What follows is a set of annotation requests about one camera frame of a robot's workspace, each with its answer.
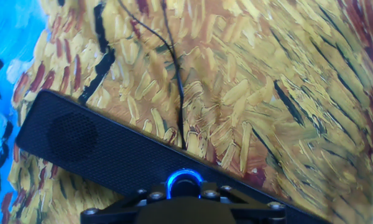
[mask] red brushstroke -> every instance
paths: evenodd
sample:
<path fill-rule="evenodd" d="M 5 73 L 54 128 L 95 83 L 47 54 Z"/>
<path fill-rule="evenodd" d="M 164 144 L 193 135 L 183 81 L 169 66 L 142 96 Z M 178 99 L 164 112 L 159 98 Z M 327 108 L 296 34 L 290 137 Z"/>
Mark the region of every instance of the red brushstroke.
<path fill-rule="evenodd" d="M 65 41 L 65 53 L 67 55 L 67 62 L 70 63 L 71 62 L 71 55 L 70 55 L 69 41 L 67 39 L 65 39 L 64 41 Z"/>
<path fill-rule="evenodd" d="M 141 38 L 141 32 L 139 32 L 139 29 L 137 29 L 137 27 L 136 27 L 136 25 L 138 24 L 138 22 L 135 21 L 135 20 L 131 20 L 130 24 L 131 24 L 132 30 L 136 34 L 137 38 L 140 39 Z"/>
<path fill-rule="evenodd" d="M 57 38 L 57 34 L 61 26 L 61 21 L 62 21 L 62 17 L 57 15 L 57 17 L 54 20 L 54 23 L 52 24 L 51 39 L 50 39 L 50 42 L 52 44 L 54 44 Z"/>
<path fill-rule="evenodd" d="M 47 78 L 45 79 L 42 85 L 42 90 L 49 89 L 52 86 L 52 83 L 54 82 L 54 78 L 55 78 L 55 72 L 53 70 L 49 71 Z"/>
<path fill-rule="evenodd" d="M 2 202 L 1 202 L 1 213 L 2 213 L 2 224 L 8 224 L 10 220 L 10 211 L 8 210 L 10 203 L 12 199 L 12 192 L 11 193 L 6 193 L 4 196 Z"/>
<path fill-rule="evenodd" d="M 14 162 L 19 162 L 19 147 L 17 146 L 16 143 L 14 143 L 13 155 L 14 155 Z"/>
<path fill-rule="evenodd" d="M 65 93 L 67 91 L 68 83 L 69 83 L 69 73 L 70 73 L 69 66 L 66 66 L 63 69 L 63 77 L 62 77 L 62 83 L 61 83 L 61 88 L 60 88 L 61 93 Z"/>
<path fill-rule="evenodd" d="M 142 14 L 149 16 L 149 6 L 147 0 L 136 0 L 138 4 L 138 9 Z"/>
<path fill-rule="evenodd" d="M 24 201 L 25 197 L 26 197 L 26 190 L 21 189 L 21 191 L 18 192 L 18 196 L 15 199 L 13 206 L 17 206 L 20 203 L 22 203 Z"/>
<path fill-rule="evenodd" d="M 68 19 L 67 19 L 67 22 L 65 23 L 64 26 L 64 32 L 67 33 L 69 32 L 70 28 L 72 27 L 74 21 L 76 19 L 76 11 L 75 9 L 70 9 L 69 10 L 69 13 L 68 13 Z"/>
<path fill-rule="evenodd" d="M 32 201 L 32 198 L 35 194 L 35 191 L 34 190 L 31 190 L 29 192 L 29 195 L 27 196 L 26 200 L 25 200 L 25 204 L 24 204 L 24 208 L 28 207 L 30 205 L 30 202 Z"/>
<path fill-rule="evenodd" d="M 39 190 L 41 190 L 44 186 L 44 179 L 45 179 L 45 167 L 40 171 L 39 175 L 40 181 L 39 181 Z"/>
<path fill-rule="evenodd" d="M 79 31 L 83 25 L 83 15 L 86 12 L 86 3 L 85 0 L 78 0 L 79 13 L 77 15 L 76 30 Z"/>
<path fill-rule="evenodd" d="M 36 92 L 40 83 L 42 82 L 43 80 L 43 76 L 44 76 L 44 72 L 45 72 L 45 66 L 42 63 L 40 63 L 40 66 L 39 68 L 37 69 L 37 73 L 36 73 L 36 77 L 35 77 L 35 80 L 33 80 L 32 84 L 30 85 L 30 91 L 31 92 Z"/>
<path fill-rule="evenodd" d="M 84 13 L 86 11 L 86 3 L 85 0 L 78 0 L 79 10 L 80 12 Z"/>
<path fill-rule="evenodd" d="M 50 177 L 50 179 L 56 177 L 57 173 L 58 173 L 58 166 L 53 165 L 52 168 L 51 168 L 51 177 Z"/>
<path fill-rule="evenodd" d="M 62 57 L 62 44 L 61 40 L 57 38 L 57 57 L 60 58 Z"/>
<path fill-rule="evenodd" d="M 258 167 L 257 172 L 246 173 L 243 179 L 252 187 L 262 187 L 266 179 L 264 169 Z"/>
<path fill-rule="evenodd" d="M 24 72 L 21 75 L 21 78 L 18 81 L 17 88 L 14 91 L 13 100 L 15 103 L 19 103 L 19 101 L 21 100 L 22 98 L 21 93 L 24 92 L 25 85 L 28 81 L 29 81 L 29 76 L 27 75 L 26 72 Z"/>
<path fill-rule="evenodd" d="M 73 87 L 73 89 L 77 91 L 80 88 L 80 83 L 81 83 L 81 64 L 80 64 L 79 55 L 76 55 L 75 63 L 76 63 L 75 86 Z"/>

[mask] painting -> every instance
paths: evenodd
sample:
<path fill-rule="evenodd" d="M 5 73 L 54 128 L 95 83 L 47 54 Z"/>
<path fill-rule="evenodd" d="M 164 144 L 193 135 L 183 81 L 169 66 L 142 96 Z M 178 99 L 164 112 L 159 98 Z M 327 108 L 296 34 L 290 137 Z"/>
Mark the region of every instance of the painting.
<path fill-rule="evenodd" d="M 182 106 L 137 19 L 174 42 Z M 373 221 L 373 1 L 0 1 L 3 224 L 78 223 L 122 197 L 14 144 L 44 89 L 333 223 Z"/>

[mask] blue painted area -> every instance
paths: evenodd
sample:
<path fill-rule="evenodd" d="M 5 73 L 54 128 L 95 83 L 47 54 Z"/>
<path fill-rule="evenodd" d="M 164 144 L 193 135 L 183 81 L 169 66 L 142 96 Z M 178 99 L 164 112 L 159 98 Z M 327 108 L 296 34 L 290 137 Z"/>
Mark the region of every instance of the blue painted area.
<path fill-rule="evenodd" d="M 47 18 L 42 13 L 38 0 L 0 1 L 0 59 L 4 62 L 4 67 L 0 70 L 0 93 L 2 96 L 0 100 L 0 151 L 1 138 L 7 120 L 10 120 L 14 125 L 14 130 L 8 139 L 9 158 L 0 168 L 0 223 L 2 219 L 1 202 L 5 194 L 13 192 L 12 202 L 17 197 L 17 192 L 7 181 L 12 164 L 12 148 L 19 127 L 17 126 L 17 114 L 11 106 L 14 84 L 7 80 L 6 72 L 14 59 L 22 63 L 33 60 L 34 47 L 41 32 L 45 29 L 46 21 Z M 22 72 L 22 70 L 16 70 L 16 76 L 19 78 Z"/>
<path fill-rule="evenodd" d="M 170 199 L 171 198 L 171 190 L 172 190 L 172 187 L 173 187 L 173 184 L 176 182 L 177 180 L 177 177 L 180 176 L 180 175 L 189 175 L 190 177 L 196 179 L 196 181 L 201 184 L 203 182 L 203 178 L 202 176 L 194 171 L 194 170 L 191 170 L 191 169 L 182 169 L 182 170 L 178 170 L 176 172 L 174 172 L 172 175 L 170 175 L 170 177 L 168 177 L 167 181 L 166 181 L 166 194 L 167 194 L 167 199 Z"/>

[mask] circular speaker grille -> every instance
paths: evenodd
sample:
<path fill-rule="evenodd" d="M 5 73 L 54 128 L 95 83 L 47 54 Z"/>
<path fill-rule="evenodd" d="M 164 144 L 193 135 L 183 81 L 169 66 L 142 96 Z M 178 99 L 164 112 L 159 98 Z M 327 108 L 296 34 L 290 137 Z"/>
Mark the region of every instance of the circular speaker grille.
<path fill-rule="evenodd" d="M 98 132 L 89 117 L 68 113 L 52 121 L 47 137 L 55 157 L 76 162 L 86 159 L 94 151 Z"/>

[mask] wheat field painting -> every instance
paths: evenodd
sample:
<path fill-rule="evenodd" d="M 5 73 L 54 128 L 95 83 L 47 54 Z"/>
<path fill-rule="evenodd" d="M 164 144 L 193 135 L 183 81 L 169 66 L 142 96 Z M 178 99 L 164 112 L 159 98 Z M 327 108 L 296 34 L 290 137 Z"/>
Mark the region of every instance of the wheat field painting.
<path fill-rule="evenodd" d="M 122 3 L 170 41 L 161 0 Z M 0 2 L 0 223 L 79 223 L 122 197 L 14 144 L 44 89 L 174 146 L 183 110 L 195 156 L 330 222 L 372 223 L 373 0 L 166 6 L 183 108 L 170 52 L 119 0 Z"/>

